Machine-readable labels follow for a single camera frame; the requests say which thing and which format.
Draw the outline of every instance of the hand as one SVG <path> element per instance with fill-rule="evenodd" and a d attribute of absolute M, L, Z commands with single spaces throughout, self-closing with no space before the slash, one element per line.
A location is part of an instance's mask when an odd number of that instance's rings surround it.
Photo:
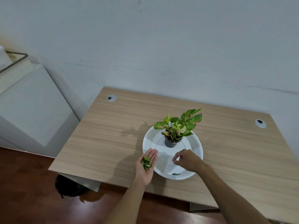
<path fill-rule="evenodd" d="M 135 162 L 135 179 L 141 181 L 141 183 L 146 187 L 152 180 L 152 176 L 154 174 L 154 166 L 158 159 L 158 150 L 149 149 L 145 154 L 142 154 Z M 143 165 L 141 164 L 141 160 L 143 156 L 146 156 L 150 159 L 151 167 L 147 170 L 144 169 Z"/>
<path fill-rule="evenodd" d="M 188 171 L 197 172 L 200 167 L 206 165 L 202 159 L 191 150 L 183 149 L 172 158 L 173 164 L 181 166 Z"/>

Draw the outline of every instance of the open palm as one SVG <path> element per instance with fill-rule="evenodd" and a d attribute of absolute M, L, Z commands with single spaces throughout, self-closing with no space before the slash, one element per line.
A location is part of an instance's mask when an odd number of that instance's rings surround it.
<path fill-rule="evenodd" d="M 144 186 L 147 186 L 151 180 L 152 176 L 154 174 L 154 166 L 158 159 L 158 150 L 150 148 L 145 154 L 142 154 L 138 158 L 138 160 L 135 162 L 135 176 L 138 177 Z M 141 160 L 143 156 L 146 156 L 150 160 L 151 167 L 145 170 L 143 168 L 143 165 L 141 164 Z"/>

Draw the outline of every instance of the forearm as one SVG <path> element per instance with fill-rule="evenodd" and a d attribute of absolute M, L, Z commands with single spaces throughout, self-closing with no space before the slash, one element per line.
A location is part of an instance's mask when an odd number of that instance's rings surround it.
<path fill-rule="evenodd" d="M 144 194 L 145 187 L 135 178 L 131 182 L 124 196 L 110 213 L 105 224 L 133 224 L 136 223 L 139 206 Z"/>
<path fill-rule="evenodd" d="M 211 166 L 204 164 L 196 173 L 211 192 L 227 223 L 269 224 L 256 208 L 221 180 Z"/>

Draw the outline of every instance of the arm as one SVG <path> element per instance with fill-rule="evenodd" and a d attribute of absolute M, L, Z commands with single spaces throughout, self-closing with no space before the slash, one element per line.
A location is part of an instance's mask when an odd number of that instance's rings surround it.
<path fill-rule="evenodd" d="M 269 224 L 270 222 L 247 200 L 219 178 L 211 166 L 205 164 L 191 150 L 178 152 L 173 163 L 197 173 L 214 197 L 222 215 L 229 224 Z"/>
<path fill-rule="evenodd" d="M 145 187 L 150 183 L 154 173 L 154 166 L 158 159 L 157 153 L 157 150 L 150 148 L 135 162 L 135 178 L 120 202 L 107 217 L 104 222 L 105 224 L 136 223 Z M 150 159 L 151 167 L 147 170 L 145 170 L 141 164 L 143 156 L 147 156 Z"/>

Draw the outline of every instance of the black plastic pot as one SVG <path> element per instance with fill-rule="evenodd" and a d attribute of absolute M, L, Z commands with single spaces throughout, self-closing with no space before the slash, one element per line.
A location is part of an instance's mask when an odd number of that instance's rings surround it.
<path fill-rule="evenodd" d="M 164 135 L 164 138 L 165 138 L 164 143 L 169 148 L 175 147 L 178 143 L 178 142 L 171 142 L 170 140 L 167 139 L 167 137 L 165 135 Z"/>

